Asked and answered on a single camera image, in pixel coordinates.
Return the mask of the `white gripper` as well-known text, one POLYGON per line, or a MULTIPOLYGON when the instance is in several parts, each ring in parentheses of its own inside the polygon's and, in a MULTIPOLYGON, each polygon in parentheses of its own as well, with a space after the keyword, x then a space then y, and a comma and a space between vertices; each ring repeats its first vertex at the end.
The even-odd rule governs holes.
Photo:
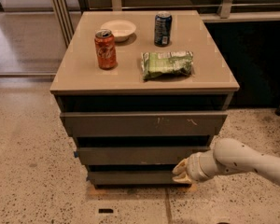
POLYGON ((176 175, 173 177, 174 182, 189 185, 206 181, 208 176, 200 165, 201 155, 202 152, 197 152, 180 161, 173 169, 173 174, 176 175))

